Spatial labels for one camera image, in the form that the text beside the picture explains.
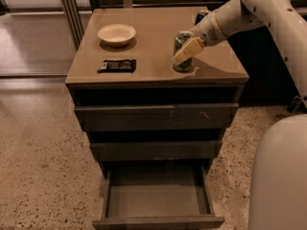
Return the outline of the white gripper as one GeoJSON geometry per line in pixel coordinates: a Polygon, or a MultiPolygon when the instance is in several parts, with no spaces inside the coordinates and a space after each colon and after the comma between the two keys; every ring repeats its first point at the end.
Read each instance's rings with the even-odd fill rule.
{"type": "Polygon", "coordinates": [[[199,54],[205,45],[214,46],[227,39],[227,36],[219,27],[216,13],[209,14],[191,29],[195,37],[188,39],[175,53],[173,64],[181,64],[189,58],[199,54]]]}

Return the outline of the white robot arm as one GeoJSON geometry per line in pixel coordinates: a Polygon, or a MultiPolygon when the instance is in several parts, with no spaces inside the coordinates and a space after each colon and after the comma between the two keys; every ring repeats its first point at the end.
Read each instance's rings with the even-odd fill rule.
{"type": "MultiPolygon", "coordinates": [[[[307,23],[291,0],[230,0],[190,31],[173,58],[180,64],[229,36],[266,26],[295,83],[307,97],[307,23]]],[[[307,230],[307,115],[284,118],[261,138],[252,167],[248,230],[307,230]]]]}

